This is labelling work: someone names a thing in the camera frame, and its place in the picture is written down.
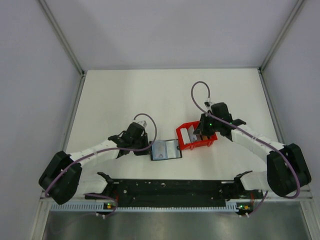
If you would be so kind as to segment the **white credit card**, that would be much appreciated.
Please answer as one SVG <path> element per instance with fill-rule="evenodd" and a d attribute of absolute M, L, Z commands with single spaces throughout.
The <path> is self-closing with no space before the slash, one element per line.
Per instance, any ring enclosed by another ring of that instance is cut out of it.
<path fill-rule="evenodd" d="M 167 144 L 165 141 L 156 141 L 152 145 L 152 159 L 154 161 L 166 160 L 167 154 Z"/>

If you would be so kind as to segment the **red plastic card tray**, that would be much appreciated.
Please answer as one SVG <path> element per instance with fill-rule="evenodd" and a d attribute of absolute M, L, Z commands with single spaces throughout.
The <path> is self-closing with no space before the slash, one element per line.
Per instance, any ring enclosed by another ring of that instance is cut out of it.
<path fill-rule="evenodd" d="M 194 148 L 199 148 L 199 147 L 210 147 L 215 141 L 218 140 L 218 137 L 216 134 L 213 134 L 210 139 L 203 139 L 202 135 L 195 135 L 194 130 L 198 126 L 199 121 L 193 121 L 193 122 L 187 122 L 183 123 L 180 125 L 178 128 L 176 128 L 175 132 L 177 135 L 178 143 L 180 150 L 193 150 Z M 189 134 L 190 138 L 190 144 L 184 145 L 182 141 L 182 136 L 181 136 L 181 128 L 186 128 Z"/>

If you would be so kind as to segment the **black leather card holder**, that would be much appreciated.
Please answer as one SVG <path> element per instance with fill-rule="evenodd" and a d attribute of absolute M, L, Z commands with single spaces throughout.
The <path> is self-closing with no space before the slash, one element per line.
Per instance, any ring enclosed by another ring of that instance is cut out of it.
<path fill-rule="evenodd" d="M 151 161 L 181 159 L 182 151 L 178 139 L 157 140 L 151 146 Z"/>

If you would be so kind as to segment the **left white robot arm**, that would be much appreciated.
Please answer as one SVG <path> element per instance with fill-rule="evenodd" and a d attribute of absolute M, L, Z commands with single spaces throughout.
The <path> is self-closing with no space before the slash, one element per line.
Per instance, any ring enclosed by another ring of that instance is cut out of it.
<path fill-rule="evenodd" d="M 73 197 L 98 194 L 109 198 L 114 187 L 107 175 L 97 167 L 133 152 L 145 155 L 149 150 L 145 121 L 132 122 L 121 134 L 82 151 L 57 152 L 42 175 L 38 184 L 57 204 L 62 205 Z"/>

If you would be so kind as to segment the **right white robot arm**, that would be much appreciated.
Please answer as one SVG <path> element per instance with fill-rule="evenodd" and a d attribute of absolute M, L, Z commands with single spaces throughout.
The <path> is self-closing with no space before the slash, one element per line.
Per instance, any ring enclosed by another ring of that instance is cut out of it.
<path fill-rule="evenodd" d="M 242 146 L 260 158 L 266 165 L 263 171 L 247 171 L 239 175 L 233 192 L 245 198 L 252 190 L 272 191 L 279 197 L 293 199 L 301 188 L 308 185 L 311 174 L 301 148 L 273 141 L 250 128 L 239 118 L 233 119 L 224 102 L 206 101 L 196 134 L 209 136 L 219 133 L 222 137 Z"/>

